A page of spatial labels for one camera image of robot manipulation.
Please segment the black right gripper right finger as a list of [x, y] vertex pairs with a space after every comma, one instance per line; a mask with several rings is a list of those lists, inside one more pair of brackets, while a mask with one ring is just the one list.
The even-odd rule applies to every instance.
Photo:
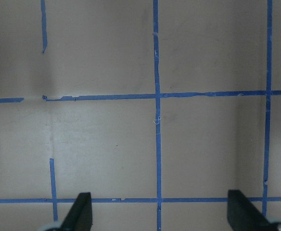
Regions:
[[233, 231], [272, 231], [272, 224], [240, 190], [228, 190], [227, 220]]

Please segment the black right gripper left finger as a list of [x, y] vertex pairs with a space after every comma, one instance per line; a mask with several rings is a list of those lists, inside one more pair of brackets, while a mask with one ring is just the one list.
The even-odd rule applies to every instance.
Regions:
[[90, 231], [93, 222], [91, 193], [80, 193], [67, 216], [63, 220], [61, 231]]

